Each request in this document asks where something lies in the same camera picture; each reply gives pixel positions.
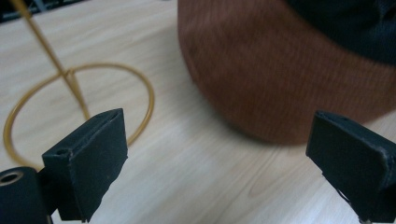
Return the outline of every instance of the tabletop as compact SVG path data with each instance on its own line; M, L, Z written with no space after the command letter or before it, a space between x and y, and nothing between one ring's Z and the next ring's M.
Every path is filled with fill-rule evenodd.
M123 63L151 81L147 129L91 223L359 223L349 205L305 156L228 125L191 81L177 41L177 1L90 0L34 16L64 67ZM22 20L0 25L0 125L25 92L55 73ZM136 77L100 69L78 74L90 112L123 108L126 132L145 115ZM84 122L61 80L36 94L15 122L15 147L41 154ZM364 124L396 140L396 112ZM0 170L19 166L0 146ZM57 212L54 223L62 223Z

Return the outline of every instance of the gold loop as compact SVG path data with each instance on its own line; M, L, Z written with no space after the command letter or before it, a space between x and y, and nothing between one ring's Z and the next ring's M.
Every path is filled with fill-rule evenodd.
M92 69L92 68L116 68L116 69L121 69L121 70L126 70L130 72L131 74L136 75L139 77L141 81L145 84L147 90L148 90L148 110L146 112L146 116L143 118L142 122L140 125L137 127L136 131L128 137L127 143L128 146L130 146L136 138L145 130L147 127L149 120L151 118L153 109L154 109L154 89L151 86L151 83L149 80L139 71L132 67L128 67L122 64L118 63L89 63L89 64L84 64L78 67L74 67L69 69L68 71L72 71L73 74L75 74L77 71L82 71L82 70L87 70L87 69ZM37 164L34 164L28 160L26 160L23 156L21 156L17 150L14 147L13 141L12 141L12 127L15 122L15 118L18 116L19 112L23 108L23 106L26 104L26 102L29 101L30 98L32 98L33 95L35 95L39 90L43 89L56 79L62 77L61 74L55 75L53 77L47 78L44 81L38 83L35 85L32 89L30 89L28 92L26 92L22 98L17 102L17 104L14 106L14 108L11 110L7 117L6 125L4 127L4 132L3 132L3 138L4 138L4 145L6 147L6 152L9 155L9 157L14 160L15 162L24 165L24 166L30 166L34 167L37 170L40 170L40 166Z

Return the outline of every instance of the brown hat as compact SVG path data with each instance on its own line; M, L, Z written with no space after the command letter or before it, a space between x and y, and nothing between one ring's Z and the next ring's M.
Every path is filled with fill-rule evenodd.
M364 122L396 108L395 2L178 0L179 41L228 121L300 144L316 110Z

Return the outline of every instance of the brown hat brim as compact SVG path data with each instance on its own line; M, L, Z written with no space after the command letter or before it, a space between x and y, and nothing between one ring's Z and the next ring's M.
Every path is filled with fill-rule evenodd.
M283 0L179 0L193 80L228 121L268 142L308 139L315 111L358 122L396 108L396 67L341 48Z

